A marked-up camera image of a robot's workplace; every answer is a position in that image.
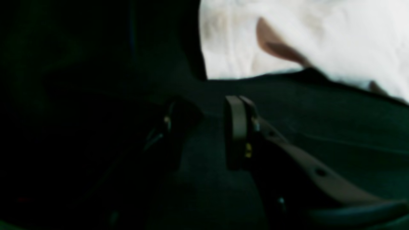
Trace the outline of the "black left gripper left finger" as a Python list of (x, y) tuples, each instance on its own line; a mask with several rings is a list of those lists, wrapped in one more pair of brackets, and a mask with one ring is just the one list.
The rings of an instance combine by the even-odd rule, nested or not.
[(184, 144), (203, 116), (192, 101), (171, 99), (141, 135), (131, 137), (130, 145), (98, 182), (97, 230), (145, 229), (158, 189), (180, 168)]

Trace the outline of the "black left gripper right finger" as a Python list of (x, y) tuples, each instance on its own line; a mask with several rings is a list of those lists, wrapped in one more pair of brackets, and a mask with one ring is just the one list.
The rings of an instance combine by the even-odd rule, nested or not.
[(289, 142), (244, 96), (224, 99), (226, 166), (249, 171), (271, 230), (407, 230), (408, 202), (373, 195)]

